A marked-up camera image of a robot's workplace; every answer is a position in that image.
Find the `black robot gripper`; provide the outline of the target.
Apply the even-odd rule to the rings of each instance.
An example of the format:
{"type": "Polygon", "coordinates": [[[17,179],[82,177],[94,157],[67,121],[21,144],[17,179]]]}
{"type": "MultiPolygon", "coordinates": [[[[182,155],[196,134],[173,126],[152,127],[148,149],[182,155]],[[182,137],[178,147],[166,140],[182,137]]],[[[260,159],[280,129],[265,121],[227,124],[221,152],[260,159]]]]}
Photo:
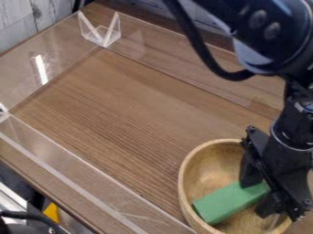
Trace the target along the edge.
{"type": "Polygon", "coordinates": [[[245,149],[240,167],[240,185],[247,188],[265,182],[269,194],[256,207],[261,218],[287,213],[303,219],[313,210],[308,173],[313,168],[313,150],[283,143],[276,133],[267,134],[249,126],[241,145],[245,149]]]}

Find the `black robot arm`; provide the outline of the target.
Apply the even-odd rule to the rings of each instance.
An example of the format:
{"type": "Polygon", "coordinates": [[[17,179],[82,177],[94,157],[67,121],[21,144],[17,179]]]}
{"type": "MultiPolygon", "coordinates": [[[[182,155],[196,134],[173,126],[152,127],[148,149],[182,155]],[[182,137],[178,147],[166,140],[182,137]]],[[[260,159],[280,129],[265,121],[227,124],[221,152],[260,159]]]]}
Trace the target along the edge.
{"type": "Polygon", "coordinates": [[[260,217],[313,210],[313,0],[195,0],[228,26],[247,72],[285,80],[284,107],[271,132],[248,128],[240,182],[265,181],[260,217]]]}

